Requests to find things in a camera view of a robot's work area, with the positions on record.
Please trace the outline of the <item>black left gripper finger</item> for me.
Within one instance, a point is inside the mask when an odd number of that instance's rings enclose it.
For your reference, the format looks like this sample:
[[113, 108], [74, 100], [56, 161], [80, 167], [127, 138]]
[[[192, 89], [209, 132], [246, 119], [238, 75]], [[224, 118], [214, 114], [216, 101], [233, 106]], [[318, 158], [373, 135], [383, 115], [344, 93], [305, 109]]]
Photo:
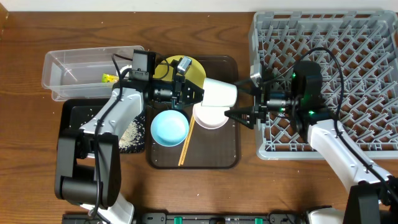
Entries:
[[203, 93], [198, 93], [198, 94], [192, 93], [187, 95], [186, 105], [189, 106], [201, 103], [203, 101], [203, 95], [204, 95]]
[[204, 89], [197, 86], [190, 80], [185, 80], [185, 93], [188, 95], [203, 95]]

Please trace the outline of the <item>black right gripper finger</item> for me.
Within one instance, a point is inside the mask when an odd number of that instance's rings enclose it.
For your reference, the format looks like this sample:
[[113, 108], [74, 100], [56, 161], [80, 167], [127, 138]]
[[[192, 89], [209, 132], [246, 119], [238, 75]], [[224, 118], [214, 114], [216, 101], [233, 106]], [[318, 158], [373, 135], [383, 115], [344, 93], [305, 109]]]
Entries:
[[258, 94], [258, 87], [251, 78], [236, 81], [233, 85], [237, 88], [239, 93], [245, 93], [251, 96], [256, 96]]
[[259, 117], [259, 109], [255, 106], [236, 108], [225, 111], [224, 115], [249, 129], [254, 129], [254, 125], [257, 123]]

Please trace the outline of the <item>yellow plate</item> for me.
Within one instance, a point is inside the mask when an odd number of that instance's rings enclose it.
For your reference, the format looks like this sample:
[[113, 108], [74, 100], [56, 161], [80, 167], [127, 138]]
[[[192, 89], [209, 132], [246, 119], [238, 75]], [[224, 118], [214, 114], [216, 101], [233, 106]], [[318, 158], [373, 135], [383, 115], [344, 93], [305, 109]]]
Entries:
[[[167, 58], [167, 61], [170, 64], [170, 67], [169, 67], [169, 72], [168, 72], [167, 76], [162, 79], [163, 81], [172, 81], [173, 68], [171, 67], [171, 62], [173, 60], [179, 60], [183, 56], [184, 55], [174, 55], [174, 56]], [[196, 84], [200, 88], [203, 88], [203, 83], [206, 78], [205, 69], [199, 63], [199, 61], [197, 61], [193, 57], [188, 57], [188, 58], [192, 60], [192, 64], [191, 64], [190, 68], [188, 69], [188, 72], [185, 74], [185, 78], [190, 80], [192, 83]], [[167, 71], [167, 65], [165, 64], [165, 60], [163, 60], [161, 63], [164, 63], [164, 64], [160, 64], [160, 65], [156, 66], [155, 74], [154, 74], [153, 78], [161, 78], [162, 76], [165, 75], [165, 73]]]

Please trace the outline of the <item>white green cup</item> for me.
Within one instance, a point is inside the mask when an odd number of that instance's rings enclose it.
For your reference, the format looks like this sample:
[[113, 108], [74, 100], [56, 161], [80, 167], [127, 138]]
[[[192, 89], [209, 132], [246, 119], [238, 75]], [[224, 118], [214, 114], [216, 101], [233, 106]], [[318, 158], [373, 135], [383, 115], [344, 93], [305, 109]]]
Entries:
[[202, 106], [209, 107], [233, 107], [238, 96], [238, 89], [235, 85], [205, 78], [203, 83], [204, 95]]

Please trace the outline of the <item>pink bowl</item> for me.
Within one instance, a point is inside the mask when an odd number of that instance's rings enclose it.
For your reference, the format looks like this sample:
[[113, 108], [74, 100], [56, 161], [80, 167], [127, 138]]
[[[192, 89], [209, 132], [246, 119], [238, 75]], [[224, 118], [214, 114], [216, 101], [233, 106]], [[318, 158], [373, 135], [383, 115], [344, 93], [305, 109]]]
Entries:
[[218, 129], [225, 125], [229, 118], [224, 115], [229, 107], [210, 107], [195, 104], [193, 106], [193, 116], [195, 121], [205, 129]]

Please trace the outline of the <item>light blue bowl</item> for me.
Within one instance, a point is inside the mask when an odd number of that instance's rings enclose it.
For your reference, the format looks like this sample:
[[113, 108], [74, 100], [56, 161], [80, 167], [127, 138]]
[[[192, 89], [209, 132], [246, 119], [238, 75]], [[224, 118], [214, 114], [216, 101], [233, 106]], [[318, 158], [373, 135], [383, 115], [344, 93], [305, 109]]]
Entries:
[[152, 120], [150, 133], [153, 140], [165, 147], [174, 147], [184, 142], [189, 132], [186, 116], [176, 110], [160, 112]]

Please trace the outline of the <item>green yellow snack wrapper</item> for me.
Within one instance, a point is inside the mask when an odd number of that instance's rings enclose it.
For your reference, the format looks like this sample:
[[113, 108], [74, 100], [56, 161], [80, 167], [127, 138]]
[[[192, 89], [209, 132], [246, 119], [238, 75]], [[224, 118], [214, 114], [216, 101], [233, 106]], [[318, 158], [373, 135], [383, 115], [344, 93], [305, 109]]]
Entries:
[[104, 73], [101, 78], [102, 83], [116, 83], [119, 80], [119, 77], [117, 75], [110, 75], [107, 73]]

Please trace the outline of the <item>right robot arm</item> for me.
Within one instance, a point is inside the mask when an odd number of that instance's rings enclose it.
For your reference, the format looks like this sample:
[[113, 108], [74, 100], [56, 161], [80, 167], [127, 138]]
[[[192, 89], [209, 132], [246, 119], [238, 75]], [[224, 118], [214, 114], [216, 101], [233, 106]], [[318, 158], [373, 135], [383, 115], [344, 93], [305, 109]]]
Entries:
[[254, 106], [225, 115], [252, 129], [270, 112], [285, 113], [293, 130], [318, 151], [349, 192], [344, 211], [333, 207], [309, 210], [304, 223], [397, 223], [397, 177], [378, 166], [349, 137], [338, 117], [322, 102], [319, 64], [293, 66], [291, 89], [271, 90], [260, 80], [248, 91]]

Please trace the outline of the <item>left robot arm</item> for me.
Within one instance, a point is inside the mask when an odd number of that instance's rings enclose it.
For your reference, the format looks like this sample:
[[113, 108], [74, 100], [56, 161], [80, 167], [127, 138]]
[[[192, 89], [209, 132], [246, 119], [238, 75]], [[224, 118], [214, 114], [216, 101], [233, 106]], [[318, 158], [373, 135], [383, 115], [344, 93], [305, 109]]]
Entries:
[[103, 223], [132, 223], [134, 206], [120, 193], [119, 140], [150, 101], [169, 103], [173, 111], [199, 103], [204, 89], [183, 76], [172, 81], [120, 79], [109, 100], [78, 129], [62, 116], [57, 143], [55, 195], [89, 211]]

